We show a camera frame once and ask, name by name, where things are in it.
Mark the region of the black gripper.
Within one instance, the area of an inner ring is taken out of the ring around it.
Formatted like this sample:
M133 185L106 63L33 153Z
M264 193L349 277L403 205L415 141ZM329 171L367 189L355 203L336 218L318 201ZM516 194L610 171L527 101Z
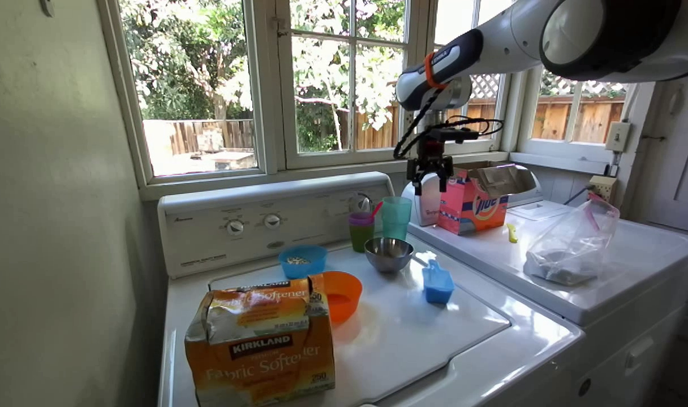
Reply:
M434 171L439 183L447 183L452 177L452 158L444 153L447 142L461 144L476 138L477 131L452 126L431 126L422 133L410 133L416 157L408 160L408 179L420 185L429 171Z

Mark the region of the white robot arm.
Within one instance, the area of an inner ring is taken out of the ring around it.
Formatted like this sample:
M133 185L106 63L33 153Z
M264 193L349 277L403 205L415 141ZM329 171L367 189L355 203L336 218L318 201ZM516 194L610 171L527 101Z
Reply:
M423 117L464 103L470 74L536 63L571 82L688 77L688 0L516 0L403 71L396 100Z

